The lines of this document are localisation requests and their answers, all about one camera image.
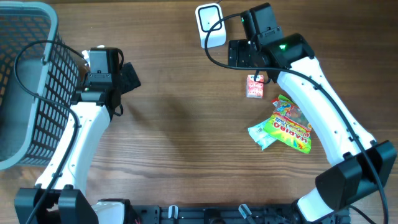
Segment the mint green wipes pack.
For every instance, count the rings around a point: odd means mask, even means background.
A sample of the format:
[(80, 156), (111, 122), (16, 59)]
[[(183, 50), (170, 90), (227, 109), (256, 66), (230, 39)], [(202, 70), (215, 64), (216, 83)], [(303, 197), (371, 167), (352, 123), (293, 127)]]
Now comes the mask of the mint green wipes pack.
[(276, 138), (272, 137), (269, 133), (265, 131), (264, 126), (267, 122), (268, 119), (255, 126), (248, 128), (248, 133), (250, 137), (254, 140), (255, 143), (261, 146), (262, 151), (265, 150), (274, 142), (276, 142), (277, 140)]

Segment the red white tissue pack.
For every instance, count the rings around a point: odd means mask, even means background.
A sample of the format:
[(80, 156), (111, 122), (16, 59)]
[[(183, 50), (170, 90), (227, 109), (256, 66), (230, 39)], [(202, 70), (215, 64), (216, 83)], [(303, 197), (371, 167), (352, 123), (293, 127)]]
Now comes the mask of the red white tissue pack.
[(246, 97), (263, 98), (264, 96), (264, 76), (248, 75), (246, 79)]

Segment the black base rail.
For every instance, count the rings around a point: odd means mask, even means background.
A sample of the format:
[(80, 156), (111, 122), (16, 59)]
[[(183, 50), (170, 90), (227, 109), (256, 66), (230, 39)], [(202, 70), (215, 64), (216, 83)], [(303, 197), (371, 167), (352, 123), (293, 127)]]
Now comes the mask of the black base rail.
[(104, 199), (92, 206), (82, 223), (205, 224), (205, 223), (308, 223), (291, 204), (229, 207), (131, 205), (129, 200)]

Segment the grey plastic shopping basket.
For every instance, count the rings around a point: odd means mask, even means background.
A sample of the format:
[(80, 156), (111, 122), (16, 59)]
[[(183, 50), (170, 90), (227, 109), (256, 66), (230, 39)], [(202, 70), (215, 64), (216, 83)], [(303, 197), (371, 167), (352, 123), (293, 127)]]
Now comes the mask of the grey plastic shopping basket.
[(69, 105), (80, 77), (62, 41), (48, 4), (1, 2), (2, 170), (46, 166), (55, 153), (68, 111), (54, 102)]

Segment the green gummy candy bag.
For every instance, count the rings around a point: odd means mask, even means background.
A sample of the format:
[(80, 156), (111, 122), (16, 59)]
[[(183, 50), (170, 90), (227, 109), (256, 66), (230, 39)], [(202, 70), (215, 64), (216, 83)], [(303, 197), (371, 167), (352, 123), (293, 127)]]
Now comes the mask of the green gummy candy bag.
[(312, 125), (302, 110), (291, 100), (279, 95), (272, 101), (275, 106), (264, 131), (286, 145), (308, 154), (312, 148)]

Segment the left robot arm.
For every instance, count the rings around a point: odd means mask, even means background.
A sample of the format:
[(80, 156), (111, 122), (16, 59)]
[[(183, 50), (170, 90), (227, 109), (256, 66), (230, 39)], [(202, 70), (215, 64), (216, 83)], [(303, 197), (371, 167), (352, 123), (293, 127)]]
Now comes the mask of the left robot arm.
[(86, 197), (88, 171), (101, 136), (123, 114), (121, 96), (140, 86), (121, 49), (92, 48), (90, 70), (70, 99), (68, 122), (48, 166), (14, 200), (20, 223), (139, 223), (128, 199)]

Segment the white barcode scanner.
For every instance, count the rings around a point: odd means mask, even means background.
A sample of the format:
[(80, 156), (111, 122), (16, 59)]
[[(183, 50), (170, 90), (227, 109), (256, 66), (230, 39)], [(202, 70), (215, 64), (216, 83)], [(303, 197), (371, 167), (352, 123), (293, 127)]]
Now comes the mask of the white barcode scanner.
[[(205, 39), (210, 28), (223, 18), (221, 6), (218, 3), (209, 3), (195, 9), (200, 45), (205, 48)], [(226, 28), (224, 22), (218, 24), (208, 38), (208, 48), (224, 45), (226, 42)]]

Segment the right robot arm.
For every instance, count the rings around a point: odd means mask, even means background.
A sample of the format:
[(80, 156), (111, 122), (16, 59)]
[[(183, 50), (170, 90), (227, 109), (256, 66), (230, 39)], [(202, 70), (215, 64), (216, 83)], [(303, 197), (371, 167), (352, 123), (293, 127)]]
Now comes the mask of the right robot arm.
[(315, 52), (300, 34), (284, 35), (268, 3), (239, 14), (246, 34), (247, 65), (237, 70), (265, 71), (288, 93), (312, 125), (330, 163), (315, 188), (297, 200), (301, 217), (316, 222), (378, 192), (388, 221), (384, 186), (397, 157), (391, 142), (377, 142), (352, 116), (327, 82)]

